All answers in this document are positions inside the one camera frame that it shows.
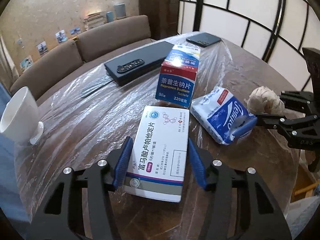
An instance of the round table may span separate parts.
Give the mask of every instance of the round table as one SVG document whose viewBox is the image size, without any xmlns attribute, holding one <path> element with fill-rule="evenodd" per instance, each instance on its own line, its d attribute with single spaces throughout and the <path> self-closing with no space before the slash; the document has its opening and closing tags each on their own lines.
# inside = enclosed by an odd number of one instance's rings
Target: round table
<svg viewBox="0 0 320 240">
<path fill-rule="evenodd" d="M 194 46 L 186 42 L 186 37 L 194 34 L 165 40 Z M 18 188 L 30 218 L 64 167 L 88 168 L 118 148 L 126 136 L 134 139 L 145 105 L 175 106 L 155 99 L 159 69 L 123 87 L 108 77 L 110 82 L 106 86 L 81 98 L 82 89 L 104 75 L 106 71 L 101 64 L 52 95 L 39 107 L 44 122 L 39 142 L 34 146 L 15 145 Z M 244 104 L 244 99 L 258 86 L 267 86 L 277 94 L 281 90 L 294 90 L 276 70 L 229 41 L 201 49 L 193 98 L 209 93 L 216 85 L 229 89 Z M 289 111 L 286 115 L 297 117 Z M 241 143 L 223 146 L 192 115 L 189 136 L 200 148 L 209 150 L 214 159 L 233 169 L 254 167 L 285 211 L 295 184 L 300 151 L 288 148 L 284 137 L 255 127 Z M 110 198 L 122 240 L 197 239 L 208 205 L 208 195 L 196 184 L 188 162 L 180 203 L 129 195 L 121 189 L 110 193 Z M 88 207 L 84 206 L 84 224 L 90 236 L 87 216 Z"/>
</svg>

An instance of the blue gripper pad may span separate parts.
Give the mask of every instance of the blue gripper pad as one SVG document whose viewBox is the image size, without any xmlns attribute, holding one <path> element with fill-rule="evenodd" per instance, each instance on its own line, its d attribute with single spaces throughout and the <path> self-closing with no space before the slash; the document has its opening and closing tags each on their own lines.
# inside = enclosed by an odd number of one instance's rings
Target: blue gripper pad
<svg viewBox="0 0 320 240">
<path fill-rule="evenodd" d="M 112 185 L 115 187 L 115 190 L 123 184 L 124 177 L 128 170 L 132 148 L 133 140 L 128 136 L 122 144 L 121 149 L 119 149 L 122 150 L 122 153 L 114 169 L 115 173 Z"/>
<path fill-rule="evenodd" d="M 237 128 L 232 135 L 235 138 L 240 138 L 245 136 L 248 132 L 250 132 L 252 130 L 252 128 L 257 124 L 257 120 L 258 118 L 255 116 L 250 116 L 249 118 L 247 118 L 247 120 L 245 120 L 245 122 L 239 127 Z"/>
<path fill-rule="evenodd" d="M 205 167 L 197 152 L 198 149 L 198 146 L 194 145 L 193 141 L 188 138 L 188 153 L 192 172 L 198 185 L 205 189 L 207 186 Z"/>
</svg>

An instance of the stack of books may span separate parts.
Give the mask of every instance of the stack of books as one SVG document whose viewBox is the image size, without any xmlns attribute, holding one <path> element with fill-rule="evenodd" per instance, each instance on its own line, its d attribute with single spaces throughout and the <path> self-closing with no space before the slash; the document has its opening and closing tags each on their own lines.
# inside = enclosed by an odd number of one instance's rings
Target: stack of books
<svg viewBox="0 0 320 240">
<path fill-rule="evenodd" d="M 84 18 L 84 28 L 86 30 L 93 29 L 103 24 L 105 24 L 105 17 L 102 12 L 92 13 Z"/>
</svg>

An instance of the robotic arm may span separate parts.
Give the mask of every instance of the robotic arm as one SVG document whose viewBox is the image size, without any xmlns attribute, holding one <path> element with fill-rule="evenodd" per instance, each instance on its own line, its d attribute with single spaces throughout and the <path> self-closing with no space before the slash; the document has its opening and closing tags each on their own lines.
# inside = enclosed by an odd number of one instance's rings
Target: robotic arm
<svg viewBox="0 0 320 240">
<path fill-rule="evenodd" d="M 288 147 L 315 151 L 316 159 L 308 166 L 309 171 L 320 170 L 320 50 L 302 48 L 311 76 L 313 93 L 282 91 L 280 99 L 287 109 L 305 114 L 294 120 L 284 115 L 256 114 L 257 125 L 276 129 L 288 141 Z"/>
<path fill-rule="evenodd" d="M 30 227 L 27 240 L 89 240 L 84 235 L 81 189 L 88 188 L 88 206 L 93 240 L 121 240 L 109 191 L 122 185 L 133 142 L 90 168 L 65 168 L 49 188 Z M 199 240 L 291 240 L 288 225 L 268 186 L 252 167 L 246 171 L 229 168 L 199 149 L 189 138 L 188 155 L 196 182 L 211 192 Z M 232 188 L 237 188 L 235 235 L 228 238 Z"/>
</svg>

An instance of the photo on wall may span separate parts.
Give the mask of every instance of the photo on wall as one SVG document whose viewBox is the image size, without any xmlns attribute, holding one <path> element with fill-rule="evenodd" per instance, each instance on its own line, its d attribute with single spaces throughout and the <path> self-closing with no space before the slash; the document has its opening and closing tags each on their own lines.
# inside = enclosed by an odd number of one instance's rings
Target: photo on wall
<svg viewBox="0 0 320 240">
<path fill-rule="evenodd" d="M 33 65 L 33 60 L 31 56 L 26 57 L 24 60 L 20 63 L 20 68 L 22 72 L 25 72 L 28 68 L 30 68 Z"/>
<path fill-rule="evenodd" d="M 42 57 L 44 54 L 46 54 L 49 50 L 47 47 L 47 43 L 45 41 L 41 42 L 37 45 L 38 51 L 40 53 L 40 57 Z"/>
<path fill-rule="evenodd" d="M 79 33 L 81 33 L 81 30 L 80 30 L 79 27 L 76 27 L 76 28 L 74 28 L 74 29 L 72 29 L 72 30 L 70 31 L 70 34 L 71 34 L 71 35 L 75 35 L 75 34 L 79 34 Z"/>
<path fill-rule="evenodd" d="M 57 32 L 56 38 L 57 38 L 59 44 L 68 40 L 66 32 L 64 30 Z"/>
</svg>

